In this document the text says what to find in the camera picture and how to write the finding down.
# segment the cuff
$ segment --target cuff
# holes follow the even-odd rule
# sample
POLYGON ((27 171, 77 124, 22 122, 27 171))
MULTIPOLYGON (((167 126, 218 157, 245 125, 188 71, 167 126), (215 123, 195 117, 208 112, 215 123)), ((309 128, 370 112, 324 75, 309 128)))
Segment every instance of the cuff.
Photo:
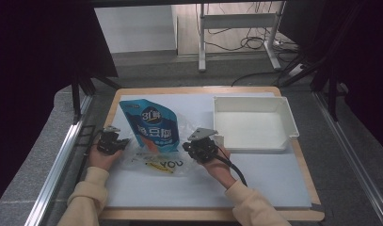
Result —
POLYGON ((100 168, 88 168, 88 174, 85 181, 76 185, 71 196, 68 198, 68 205, 71 204, 76 197, 86 197, 94 200, 97 212, 100 213, 105 207, 108 192, 104 187, 105 181, 109 173, 100 168))
MULTIPOLYGON (((226 192, 227 198, 229 198, 234 204, 238 204, 247 199, 250 194, 257 192, 251 188, 245 186, 241 181, 236 181, 226 192)), ((265 197, 257 192, 258 196, 265 200, 265 197)))
POLYGON ((105 186, 105 182, 108 179, 108 176, 109 172, 105 169, 89 167, 85 181, 90 182, 96 186, 105 186))

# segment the wall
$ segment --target wall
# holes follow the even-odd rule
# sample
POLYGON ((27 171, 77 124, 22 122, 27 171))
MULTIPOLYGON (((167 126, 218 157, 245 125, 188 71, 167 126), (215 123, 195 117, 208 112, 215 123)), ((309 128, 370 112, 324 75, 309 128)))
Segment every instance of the wall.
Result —
POLYGON ((96 8, 111 53, 175 50, 172 6, 96 8))

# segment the white tray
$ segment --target white tray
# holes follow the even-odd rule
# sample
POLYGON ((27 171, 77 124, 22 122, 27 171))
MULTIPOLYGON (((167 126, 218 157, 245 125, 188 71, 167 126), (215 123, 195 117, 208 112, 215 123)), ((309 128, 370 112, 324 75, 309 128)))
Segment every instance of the white tray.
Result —
POLYGON ((283 151, 299 137, 285 97, 214 97, 214 127, 232 153, 283 151))

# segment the black curtain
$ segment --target black curtain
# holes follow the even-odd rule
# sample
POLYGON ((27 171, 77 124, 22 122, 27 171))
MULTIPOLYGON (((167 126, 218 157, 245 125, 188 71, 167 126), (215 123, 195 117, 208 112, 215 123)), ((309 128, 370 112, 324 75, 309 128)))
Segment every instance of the black curtain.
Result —
POLYGON ((336 61, 346 102, 383 146, 383 0, 366 1, 336 61))
POLYGON ((74 76, 117 76, 94 8, 0 1, 0 197, 74 76))

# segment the human hand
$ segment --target human hand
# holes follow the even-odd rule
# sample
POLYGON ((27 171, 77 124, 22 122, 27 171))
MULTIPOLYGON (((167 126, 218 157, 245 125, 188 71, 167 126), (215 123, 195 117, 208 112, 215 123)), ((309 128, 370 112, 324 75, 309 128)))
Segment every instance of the human hand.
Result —
MULTIPOLYGON (((230 159, 230 152, 227 151, 224 147, 220 147, 217 155, 223 158, 230 159)), ((235 179, 230 173, 230 167, 218 159, 213 159, 212 161, 202 164, 208 173, 218 180, 226 189, 229 189, 234 183, 235 179)))
POLYGON ((109 171, 112 164, 117 160, 123 153, 123 150, 118 150, 112 155, 102 153, 97 149, 97 141, 94 141, 94 145, 91 146, 90 154, 88 156, 89 165, 91 167, 101 168, 109 171))

